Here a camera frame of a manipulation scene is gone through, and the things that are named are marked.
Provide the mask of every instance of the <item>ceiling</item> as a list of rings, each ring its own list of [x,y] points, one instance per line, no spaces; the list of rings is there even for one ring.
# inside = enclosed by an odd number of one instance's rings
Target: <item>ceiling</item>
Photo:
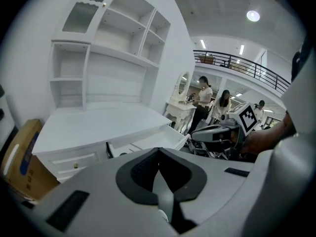
[[[201,88],[198,84],[197,80],[201,76],[206,76],[208,79],[209,84],[211,85],[211,88],[213,91],[217,91],[220,82],[221,77],[217,76],[211,76],[209,74],[203,74],[203,73],[193,73],[191,86]],[[240,97],[236,97],[234,101],[236,102],[250,102],[252,104],[259,103],[260,100],[265,101],[265,107],[266,110],[271,110],[273,113],[268,113],[271,116],[274,116],[277,119],[283,119],[285,115],[285,109],[282,108],[280,105],[276,104],[274,101],[272,101],[270,98],[266,97],[265,95],[261,94],[258,91],[255,91],[243,84],[240,84],[238,82],[227,80],[225,89],[229,90],[231,96],[236,96],[237,94],[241,93],[242,95]]]
[[[247,42],[245,40],[233,39],[228,37],[198,36],[191,37],[191,40],[193,48],[196,50],[208,50],[233,54],[253,62],[256,62],[256,58],[258,57],[258,55],[260,53],[263,53],[265,50],[257,44]],[[200,40],[204,40],[206,49],[203,48]],[[244,45],[242,55],[239,54],[241,45]]]
[[[191,37],[226,36],[248,40],[291,61],[305,29],[294,14],[274,0],[175,0]],[[246,18],[249,10],[258,22]]]

